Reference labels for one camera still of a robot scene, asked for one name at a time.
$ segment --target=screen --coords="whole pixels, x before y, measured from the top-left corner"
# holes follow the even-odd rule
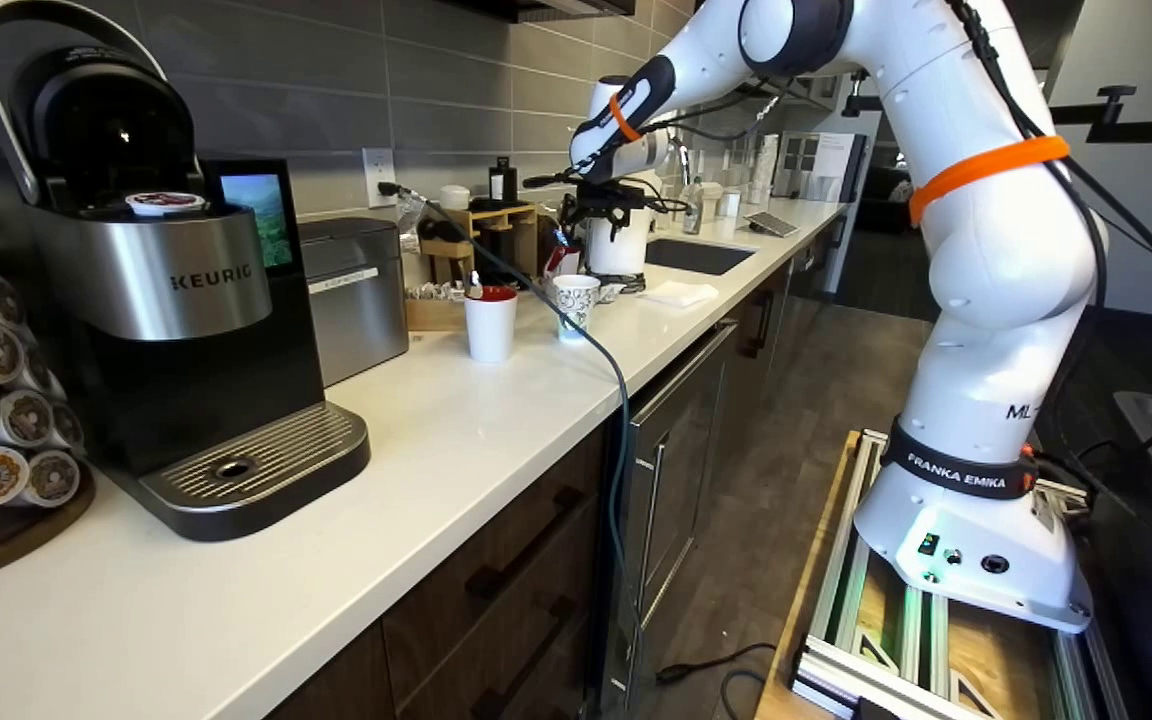
[[[292,266],[292,225],[284,211],[279,177],[221,177],[221,191],[228,204],[241,204],[256,218],[261,266],[264,267]]]

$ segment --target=coffee maker drip tray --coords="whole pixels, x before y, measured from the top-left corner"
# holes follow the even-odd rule
[[[116,478],[189,542],[233,542],[274,523],[366,468],[366,423],[311,403],[152,478]]]

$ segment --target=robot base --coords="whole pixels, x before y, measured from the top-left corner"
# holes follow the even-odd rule
[[[868,488],[856,533],[904,583],[1000,617],[1082,632],[1091,591],[1050,497],[975,500],[888,465]]]

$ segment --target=logo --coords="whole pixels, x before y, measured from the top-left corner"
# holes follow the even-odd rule
[[[173,276],[173,288],[176,293],[198,293],[198,288],[221,288],[221,284],[241,284],[241,282],[252,282],[249,266],[179,271],[179,276]]]

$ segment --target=sink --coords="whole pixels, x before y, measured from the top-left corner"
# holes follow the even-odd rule
[[[670,235],[657,235],[646,244],[646,266],[702,271],[702,276],[724,276],[726,267],[736,267],[749,255],[752,253],[745,253],[745,250],[716,250],[716,244],[691,244],[691,239],[670,239]]]

